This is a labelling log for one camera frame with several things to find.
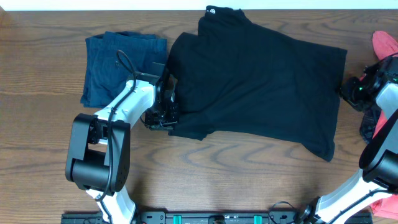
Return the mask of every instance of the white wall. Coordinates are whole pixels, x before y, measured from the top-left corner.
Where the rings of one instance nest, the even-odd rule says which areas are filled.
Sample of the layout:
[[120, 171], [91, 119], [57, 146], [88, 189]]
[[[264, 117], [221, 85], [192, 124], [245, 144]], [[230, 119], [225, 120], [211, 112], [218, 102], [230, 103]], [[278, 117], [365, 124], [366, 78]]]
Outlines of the white wall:
[[6, 11], [204, 10], [209, 4], [233, 9], [398, 9], [398, 0], [0, 0]]

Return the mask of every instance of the wooden tabletop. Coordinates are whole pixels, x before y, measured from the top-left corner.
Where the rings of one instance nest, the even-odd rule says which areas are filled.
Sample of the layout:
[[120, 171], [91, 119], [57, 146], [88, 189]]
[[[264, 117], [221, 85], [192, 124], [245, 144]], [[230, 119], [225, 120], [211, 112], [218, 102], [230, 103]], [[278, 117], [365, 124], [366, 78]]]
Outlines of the wooden tabletop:
[[[167, 38], [195, 33], [204, 11], [2, 12], [0, 15], [0, 222], [60, 223], [61, 214], [98, 210], [65, 178], [65, 161], [86, 70], [85, 38], [131, 30]], [[398, 11], [245, 11], [291, 37], [348, 49], [345, 78], [376, 62], [371, 36], [398, 37]], [[362, 113], [340, 104], [335, 157], [325, 162], [301, 144], [216, 132], [203, 141], [131, 133], [127, 189], [140, 206], [189, 210], [296, 207], [335, 190], [358, 169], [365, 147]], [[376, 218], [376, 222], [395, 223]]]

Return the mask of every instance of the dark blue cloth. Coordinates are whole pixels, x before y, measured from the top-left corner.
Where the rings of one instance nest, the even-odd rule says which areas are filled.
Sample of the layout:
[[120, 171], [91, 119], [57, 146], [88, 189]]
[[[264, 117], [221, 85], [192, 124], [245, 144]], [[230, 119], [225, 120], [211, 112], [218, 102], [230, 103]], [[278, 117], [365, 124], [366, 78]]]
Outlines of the dark blue cloth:
[[148, 72], [152, 62], [166, 63], [167, 41], [154, 34], [105, 32], [86, 39], [87, 69], [83, 96], [84, 107], [103, 108], [126, 86], [129, 72], [118, 62], [117, 50], [131, 60], [134, 69]]

